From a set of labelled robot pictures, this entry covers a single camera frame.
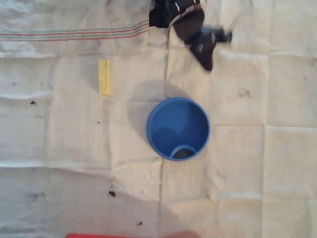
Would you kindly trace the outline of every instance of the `blue bowl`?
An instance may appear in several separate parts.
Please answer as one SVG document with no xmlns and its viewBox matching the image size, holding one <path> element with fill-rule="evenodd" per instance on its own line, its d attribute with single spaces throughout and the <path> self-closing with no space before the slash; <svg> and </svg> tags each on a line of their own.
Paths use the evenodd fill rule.
<svg viewBox="0 0 317 238">
<path fill-rule="evenodd" d="M 188 98 L 166 99 L 148 118 L 149 143 L 159 155 L 169 160 L 184 161 L 195 157 L 206 146 L 209 134 L 206 112 Z"/>
</svg>

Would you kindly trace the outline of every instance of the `striped border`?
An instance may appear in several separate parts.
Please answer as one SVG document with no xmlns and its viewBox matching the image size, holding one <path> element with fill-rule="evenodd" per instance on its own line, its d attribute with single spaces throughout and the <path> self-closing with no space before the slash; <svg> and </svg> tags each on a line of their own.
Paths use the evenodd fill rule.
<svg viewBox="0 0 317 238">
<path fill-rule="evenodd" d="M 141 35 L 148 31 L 149 21 L 142 21 L 131 27 L 115 29 L 78 29 L 60 31 L 0 31 L 0 41 L 70 41 L 124 39 Z"/>
</svg>

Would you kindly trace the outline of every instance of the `white cloth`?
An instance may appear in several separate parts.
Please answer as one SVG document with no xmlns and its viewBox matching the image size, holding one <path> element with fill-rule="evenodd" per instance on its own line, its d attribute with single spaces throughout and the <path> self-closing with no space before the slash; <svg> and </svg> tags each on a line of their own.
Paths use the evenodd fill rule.
<svg viewBox="0 0 317 238">
<path fill-rule="evenodd" d="M 10 19 L 49 2 L 1 2 L 1 28 L 36 28 Z M 134 11 L 147 20 L 149 6 L 54 2 L 67 19 L 43 21 L 36 30 L 113 27 L 103 22 L 107 15 L 79 16 L 73 7 L 104 12 L 103 2 L 121 7 L 114 18 Z M 99 48 L 94 41 L 26 42 L 26 48 L 1 41 L 0 237 L 161 238 L 183 231 L 191 233 L 179 238 L 317 237 L 313 9 L 309 0 L 209 1 L 206 24 L 234 27 L 232 46 L 215 50 L 211 74 L 173 31 L 167 46 L 166 29 L 115 41 L 117 51 L 108 39 Z M 44 12 L 32 18 L 55 17 Z M 112 95 L 105 97 L 98 94 L 97 59 L 109 55 L 116 56 Z M 190 161 L 162 159 L 146 140 L 147 117 L 167 96 L 191 97 L 210 116 L 210 141 Z"/>
</svg>

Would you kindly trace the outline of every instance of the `yellow sponge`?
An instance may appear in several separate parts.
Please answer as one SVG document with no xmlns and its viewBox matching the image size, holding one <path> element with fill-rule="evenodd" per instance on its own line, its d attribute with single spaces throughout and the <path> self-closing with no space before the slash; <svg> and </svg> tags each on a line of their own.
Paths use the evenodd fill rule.
<svg viewBox="0 0 317 238">
<path fill-rule="evenodd" d="M 110 95 L 110 60 L 98 60 L 99 94 Z"/>
</svg>

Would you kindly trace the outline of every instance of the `dark hole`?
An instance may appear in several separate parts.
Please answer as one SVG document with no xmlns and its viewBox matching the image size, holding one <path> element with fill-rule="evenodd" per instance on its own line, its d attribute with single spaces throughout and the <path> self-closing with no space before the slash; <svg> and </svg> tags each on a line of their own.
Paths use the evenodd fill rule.
<svg viewBox="0 0 317 238">
<path fill-rule="evenodd" d="M 174 159 L 185 159 L 195 154 L 194 151 L 189 149 L 181 149 L 175 153 L 173 156 Z"/>
</svg>

